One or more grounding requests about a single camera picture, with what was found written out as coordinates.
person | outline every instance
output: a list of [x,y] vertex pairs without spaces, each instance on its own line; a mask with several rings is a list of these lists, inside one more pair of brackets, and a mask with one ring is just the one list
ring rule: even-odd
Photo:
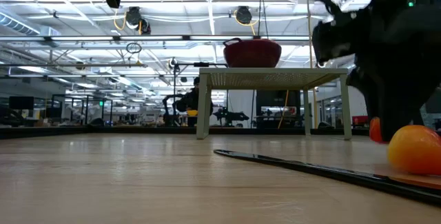
[[[179,111],[184,112],[188,110],[198,110],[199,104],[199,77],[196,77],[193,81],[194,88],[192,88],[191,92],[188,92],[183,96],[181,100],[176,104],[176,107]],[[209,114],[213,114],[213,102],[211,102]],[[196,117],[188,118],[188,126],[194,127],[197,122]]]

wooden floor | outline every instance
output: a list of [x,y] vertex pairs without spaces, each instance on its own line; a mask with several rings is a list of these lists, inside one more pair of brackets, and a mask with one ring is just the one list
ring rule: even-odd
[[[230,159],[258,153],[394,174],[365,137],[81,134],[0,141],[0,223],[440,223],[441,209]],[[438,183],[440,178],[413,178]]]

orange ball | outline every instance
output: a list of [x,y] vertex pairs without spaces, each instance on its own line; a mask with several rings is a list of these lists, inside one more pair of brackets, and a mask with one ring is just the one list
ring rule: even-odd
[[412,174],[441,175],[441,137],[430,128],[408,125],[389,144],[389,162]]
[[376,143],[384,143],[381,137],[380,118],[373,117],[369,126],[369,137]]

table leg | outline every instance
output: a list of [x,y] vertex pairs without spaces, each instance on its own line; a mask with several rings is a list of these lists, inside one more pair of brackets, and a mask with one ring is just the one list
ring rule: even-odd
[[347,75],[340,75],[340,87],[342,91],[342,108],[343,108],[343,128],[345,129],[345,140],[352,138],[351,129],[351,111],[349,109],[349,91],[346,85]]
[[198,100],[198,126],[196,127],[196,138],[205,139],[209,130],[209,110],[211,105],[212,91],[207,86],[208,76],[201,74],[199,83]]
[[308,88],[303,89],[303,107],[305,108],[305,134],[311,135],[311,110],[309,109]]

red bowl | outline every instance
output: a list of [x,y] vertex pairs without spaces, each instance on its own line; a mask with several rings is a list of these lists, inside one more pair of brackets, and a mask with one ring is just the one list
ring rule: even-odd
[[223,44],[223,56],[231,68],[275,68],[282,54],[282,47],[267,39],[234,38]]

